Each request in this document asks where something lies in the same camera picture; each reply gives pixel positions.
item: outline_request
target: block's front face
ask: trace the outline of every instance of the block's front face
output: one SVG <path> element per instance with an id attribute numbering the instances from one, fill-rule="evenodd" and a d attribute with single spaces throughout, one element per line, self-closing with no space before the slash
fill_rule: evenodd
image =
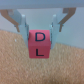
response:
<path id="1" fill-rule="evenodd" d="M 49 30 L 30 30 L 28 49 L 30 58 L 49 58 L 50 53 Z"/>

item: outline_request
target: red block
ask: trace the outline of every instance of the red block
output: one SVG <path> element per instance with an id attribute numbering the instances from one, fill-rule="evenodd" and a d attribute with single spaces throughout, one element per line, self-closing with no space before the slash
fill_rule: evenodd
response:
<path id="1" fill-rule="evenodd" d="M 49 30 L 30 30 L 28 49 L 30 58 L 49 58 L 51 48 Z"/>

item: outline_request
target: pink cube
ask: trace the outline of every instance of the pink cube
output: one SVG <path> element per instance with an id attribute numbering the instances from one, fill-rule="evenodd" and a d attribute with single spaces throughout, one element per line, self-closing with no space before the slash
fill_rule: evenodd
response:
<path id="1" fill-rule="evenodd" d="M 51 48 L 49 30 L 30 30 L 28 49 L 30 58 L 49 58 Z"/>

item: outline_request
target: beige carpet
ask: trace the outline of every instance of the beige carpet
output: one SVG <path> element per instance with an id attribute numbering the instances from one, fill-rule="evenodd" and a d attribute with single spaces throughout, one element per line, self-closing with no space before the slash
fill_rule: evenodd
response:
<path id="1" fill-rule="evenodd" d="M 21 35 L 0 30 L 0 84 L 84 84 L 84 50 L 56 44 L 30 59 Z"/>

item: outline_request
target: black letter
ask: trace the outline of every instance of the black letter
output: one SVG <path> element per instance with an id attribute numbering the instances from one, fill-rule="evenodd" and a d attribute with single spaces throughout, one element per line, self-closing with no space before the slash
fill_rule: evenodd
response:
<path id="1" fill-rule="evenodd" d="M 44 56 L 44 55 L 38 55 L 38 49 L 36 49 L 36 56 Z"/>
<path id="2" fill-rule="evenodd" d="M 37 34 L 43 34 L 44 38 L 42 40 L 37 40 Z M 35 41 L 43 41 L 43 40 L 45 40 L 45 34 L 44 33 L 41 33 L 41 32 L 35 33 Z"/>

